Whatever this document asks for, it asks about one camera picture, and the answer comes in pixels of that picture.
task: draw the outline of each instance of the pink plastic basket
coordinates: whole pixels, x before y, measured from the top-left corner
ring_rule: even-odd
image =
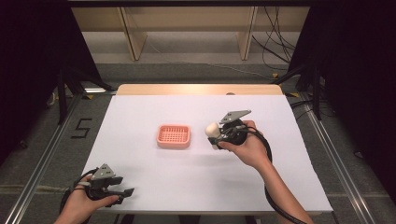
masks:
[[[190,127],[185,125],[162,125],[157,134],[157,144],[164,148],[186,148],[190,146]]]

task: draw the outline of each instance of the hand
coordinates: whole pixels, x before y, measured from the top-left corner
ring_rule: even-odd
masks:
[[[81,179],[81,181],[90,180],[90,176],[86,176]],[[105,197],[104,199],[93,201],[88,198],[84,186],[77,185],[75,190],[70,194],[67,199],[64,210],[59,215],[58,219],[55,221],[56,224],[64,223],[82,223],[98,208],[107,206],[114,203],[119,196],[112,195]]]
[[[245,125],[256,128],[252,120],[245,120]],[[258,169],[264,162],[269,161],[267,149],[262,141],[255,135],[248,133],[247,140],[240,146],[229,142],[219,142],[219,146],[233,152],[244,164]]]

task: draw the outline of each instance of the black cable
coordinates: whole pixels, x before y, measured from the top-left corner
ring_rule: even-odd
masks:
[[[332,211],[332,218],[334,218],[335,224],[339,224],[338,217],[335,215],[335,212]]]
[[[337,115],[334,112],[332,112],[332,115],[329,115],[329,114],[324,113],[323,111],[320,111],[320,114],[322,114],[328,118],[337,118]]]
[[[93,175],[99,168],[90,170],[89,172],[83,174],[82,176],[80,176],[75,182],[73,182],[73,186],[71,188],[69,188],[67,191],[64,192],[64,196],[61,199],[61,206],[59,209],[59,214],[62,213],[62,211],[64,210],[64,206],[66,205],[67,199],[69,198],[70,194],[72,193],[72,191],[75,189],[75,187],[77,186],[78,182],[81,181],[82,178],[84,178],[87,175]],[[88,217],[83,224],[86,224],[89,222],[91,217]]]
[[[309,109],[309,110],[305,111],[303,114],[301,114],[299,117],[296,118],[296,121],[297,121],[300,117],[302,117],[304,114],[308,113],[308,112],[311,111],[311,110],[312,110],[312,109]]]
[[[265,47],[262,43],[260,43],[260,42],[256,39],[256,37],[255,37],[254,35],[253,35],[252,37],[253,37],[253,39],[254,39],[260,46],[262,46],[263,49],[265,49],[265,50],[267,50],[267,51],[270,51],[270,53],[274,54],[278,59],[282,60],[283,62],[289,63],[286,59],[282,58],[279,54],[277,54],[277,53],[275,53],[274,51],[272,51],[272,50],[268,49],[267,47]]]
[[[273,22],[273,20],[271,19],[271,17],[270,17],[270,15],[269,15],[269,13],[268,13],[266,7],[264,7],[264,10],[265,10],[265,13],[266,13],[266,15],[267,15],[267,17],[268,17],[268,20],[271,22],[272,28],[273,28],[270,35],[268,35],[268,33],[266,32],[267,35],[268,35],[268,37],[269,37],[268,40],[271,39],[271,40],[273,40],[276,44],[280,45],[280,46],[282,47],[282,49],[283,49],[283,51],[284,51],[284,53],[285,53],[285,55],[286,55],[288,61],[290,62],[291,55],[290,55],[288,49],[292,49],[292,48],[288,47],[288,46],[285,44],[285,42],[286,42],[287,44],[289,44],[290,46],[292,46],[293,48],[295,48],[295,47],[294,47],[290,42],[288,42],[288,41],[282,36],[282,34],[280,33],[280,24],[279,24],[279,17],[278,17],[278,16],[279,16],[279,7],[276,7],[276,19],[275,19],[275,22]],[[279,41],[280,41],[281,43],[277,43],[277,42],[272,38],[272,33],[273,33],[273,32],[276,33],[276,35],[277,35],[277,37],[279,38]]]
[[[271,34],[274,32],[274,30],[275,30],[275,26],[273,26],[273,29],[272,29],[272,31],[271,31]],[[269,40],[270,40],[270,38],[267,38],[267,40],[265,41],[265,44],[264,44],[264,45],[260,44],[260,45],[262,46],[262,62],[263,62],[267,67],[272,68],[272,69],[275,69],[275,70],[288,70],[288,69],[284,69],[284,68],[275,68],[275,67],[273,67],[273,66],[268,65],[268,64],[265,62],[265,60],[264,60],[264,52],[265,52],[266,49],[268,49],[266,46],[267,46]]]
[[[121,220],[121,224],[133,224],[133,223],[134,223],[134,215],[131,214],[125,215]]]
[[[120,218],[120,214],[117,214],[113,224],[117,224],[119,222],[119,218]]]
[[[298,107],[300,105],[305,105],[307,103],[312,103],[312,100],[299,101],[299,102],[296,102],[296,103],[292,103],[292,104],[290,104],[290,107],[291,107],[291,109],[294,109],[295,107]]]
[[[256,129],[253,127],[247,127],[246,129],[241,129],[241,130],[237,130],[238,132],[244,132],[244,133],[251,133],[253,135],[255,135],[256,137],[258,137],[262,143],[264,144],[266,150],[267,150],[267,156],[268,159],[270,160],[270,162],[273,161],[273,157],[272,157],[272,151],[270,148],[270,145],[268,144],[268,141],[265,139],[265,137]],[[268,190],[266,187],[265,188],[265,197],[267,198],[268,203],[274,208],[275,211],[277,211],[282,217],[284,217],[285,219],[287,219],[288,221],[295,223],[295,224],[305,224],[305,222],[301,221],[300,219],[291,216],[290,214],[288,214],[287,212],[285,212],[283,209],[281,209],[272,199],[271,195],[269,194]]]

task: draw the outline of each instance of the white table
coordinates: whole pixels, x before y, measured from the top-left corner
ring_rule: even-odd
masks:
[[[84,172],[107,163],[123,176],[114,190],[135,188],[131,198],[104,210],[132,214],[263,215],[259,174],[233,153],[213,150],[205,127],[228,111],[250,109],[270,143],[274,165],[310,213],[332,208],[313,170],[303,138],[283,95],[113,96]],[[162,124],[191,127],[187,149],[156,144]]]

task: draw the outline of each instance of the floor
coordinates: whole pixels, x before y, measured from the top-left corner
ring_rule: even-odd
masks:
[[[254,35],[259,42],[265,43],[266,33]],[[84,36],[103,80],[113,86],[121,83],[269,83],[274,76],[284,74],[282,69],[288,67],[272,53],[262,52],[255,41],[251,43],[248,60],[241,61],[233,33],[149,33],[137,62],[130,60],[122,33],[84,33]],[[299,34],[285,33],[283,36],[295,45]],[[283,49],[273,41],[268,42],[267,48],[286,58]],[[291,104],[308,99],[310,94],[310,91],[295,94],[298,93],[294,89],[297,79],[293,77],[281,86],[283,92],[292,93],[288,97]],[[22,208],[20,223],[55,220],[64,189],[82,172],[110,99],[110,94],[73,97],[69,93],[72,115],[64,129],[57,123],[56,101],[55,105],[43,110],[25,139],[27,148],[14,150],[0,167],[0,221],[7,220],[7,214],[18,200],[26,199],[30,203]],[[364,159],[354,155],[358,149],[325,96],[320,108],[322,121],[315,119],[309,105],[293,109],[312,165],[334,210],[331,214],[314,216],[314,221],[396,223],[395,204]],[[76,138],[81,136],[81,131],[76,130],[78,123],[86,118],[91,119],[84,123],[89,133],[85,138]],[[55,133],[61,136],[55,139],[59,141],[53,139]],[[320,133],[325,133],[325,137],[321,138]],[[48,153],[49,148],[54,148],[52,153]],[[47,155],[48,162],[41,160],[43,155]],[[21,199],[24,186],[29,186],[35,178],[33,192]],[[357,207],[360,205],[364,206],[364,211]],[[120,219],[116,219],[115,214],[96,213],[90,223],[120,223]],[[260,221],[276,223],[274,216],[261,217]],[[178,218],[140,215],[134,223],[178,223]],[[245,220],[205,216],[200,223],[245,223]]]

